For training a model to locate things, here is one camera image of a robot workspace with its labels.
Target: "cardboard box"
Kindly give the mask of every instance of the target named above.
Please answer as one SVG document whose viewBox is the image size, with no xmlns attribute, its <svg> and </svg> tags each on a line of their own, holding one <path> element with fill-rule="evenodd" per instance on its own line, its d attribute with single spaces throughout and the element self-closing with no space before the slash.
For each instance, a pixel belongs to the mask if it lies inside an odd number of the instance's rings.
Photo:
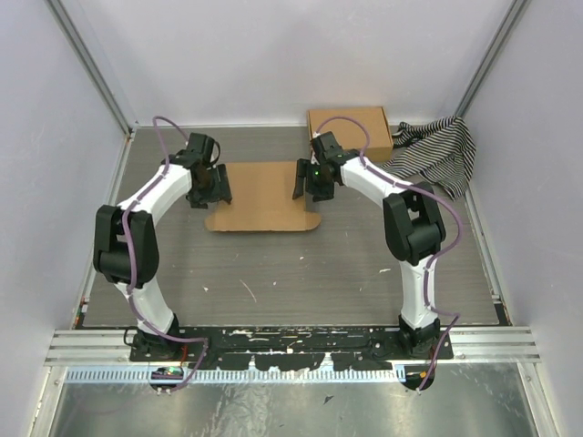
<svg viewBox="0 0 583 437">
<path fill-rule="evenodd" d="M 393 151 L 393 138 L 391 137 L 388 119 L 382 107 L 311 109 L 308 111 L 310 138 L 313 137 L 315 129 L 324 120 L 334 116 L 350 117 L 361 122 L 371 136 L 371 144 L 366 150 L 366 156 L 372 162 L 389 160 Z M 327 123 L 320 133 L 324 132 L 333 132 L 338 143 L 344 149 L 356 148 L 360 150 L 366 143 L 366 136 L 362 130 L 347 120 L 333 120 Z"/>
</svg>

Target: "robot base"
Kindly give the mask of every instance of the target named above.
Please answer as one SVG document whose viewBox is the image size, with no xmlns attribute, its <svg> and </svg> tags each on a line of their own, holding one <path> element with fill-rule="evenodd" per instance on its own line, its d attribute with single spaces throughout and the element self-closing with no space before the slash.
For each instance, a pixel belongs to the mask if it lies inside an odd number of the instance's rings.
<svg viewBox="0 0 583 437">
<path fill-rule="evenodd" d="M 435 319 L 431 325 L 414 330 L 399 316 L 399 343 L 410 358 L 426 360 L 439 341 L 440 327 L 439 319 Z"/>
<path fill-rule="evenodd" d="M 179 319 L 176 314 L 174 314 L 174 320 L 167 334 L 172 337 L 182 337 Z M 184 354 L 185 344 L 166 340 L 159 337 L 159 335 L 150 334 L 143 330 L 137 330 L 131 343 L 129 359 L 131 361 L 140 361 L 140 358 L 147 358 L 148 361 L 180 361 L 180 357 Z"/>
</svg>

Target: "gray floor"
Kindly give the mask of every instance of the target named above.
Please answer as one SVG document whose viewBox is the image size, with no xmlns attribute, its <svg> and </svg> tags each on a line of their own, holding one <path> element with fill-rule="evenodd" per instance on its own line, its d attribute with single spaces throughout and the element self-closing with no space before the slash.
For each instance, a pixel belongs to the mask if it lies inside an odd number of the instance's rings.
<svg viewBox="0 0 583 437">
<path fill-rule="evenodd" d="M 400 383 L 64 386 L 54 437 L 529 437 L 515 364 L 440 365 L 422 395 Z"/>
<path fill-rule="evenodd" d="M 221 143 L 221 162 L 308 155 L 306 127 L 197 130 Z M 165 130 L 165 137 L 170 150 L 182 147 L 174 131 Z M 140 129 L 119 199 L 149 180 L 161 159 L 154 132 Z M 157 237 L 159 284 L 180 323 L 395 324 L 403 301 L 401 277 L 384 242 L 382 211 L 349 188 L 338 188 L 334 200 L 314 207 L 322 213 L 322 224 L 311 232 L 211 233 L 203 225 L 208 211 L 178 201 L 159 222 Z M 456 202 L 455 209 L 465 237 L 437 263 L 436 304 L 461 311 L 462 323 L 497 323 L 464 202 Z M 450 241 L 455 223 L 442 213 Z M 129 324 L 135 319 L 127 303 L 97 275 L 85 325 Z"/>
</svg>

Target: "metal floor panel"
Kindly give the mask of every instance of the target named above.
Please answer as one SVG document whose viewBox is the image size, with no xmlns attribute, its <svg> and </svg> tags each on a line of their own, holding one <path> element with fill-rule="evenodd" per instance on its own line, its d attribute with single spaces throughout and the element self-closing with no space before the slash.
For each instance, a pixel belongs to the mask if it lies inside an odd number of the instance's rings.
<svg viewBox="0 0 583 437">
<path fill-rule="evenodd" d="M 66 383 L 53 437 L 536 436 L 515 364 L 444 364 L 418 395 L 399 382 Z"/>
</svg>

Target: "vent grille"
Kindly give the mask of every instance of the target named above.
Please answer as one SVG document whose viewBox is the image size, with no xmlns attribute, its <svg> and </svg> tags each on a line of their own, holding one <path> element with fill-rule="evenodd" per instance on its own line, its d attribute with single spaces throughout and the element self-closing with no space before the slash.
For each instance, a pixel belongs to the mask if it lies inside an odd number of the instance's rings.
<svg viewBox="0 0 583 437">
<path fill-rule="evenodd" d="M 132 366 L 130 369 L 119 367 L 72 367 L 66 374 L 66 382 L 84 384 L 143 384 L 149 382 L 149 375 L 155 368 Z M 190 369 L 184 369 L 188 375 Z M 229 384 L 229 383 L 326 383 L 326 382 L 399 382 L 404 379 L 404 369 L 393 371 L 197 371 L 190 380 L 191 384 Z"/>
</svg>

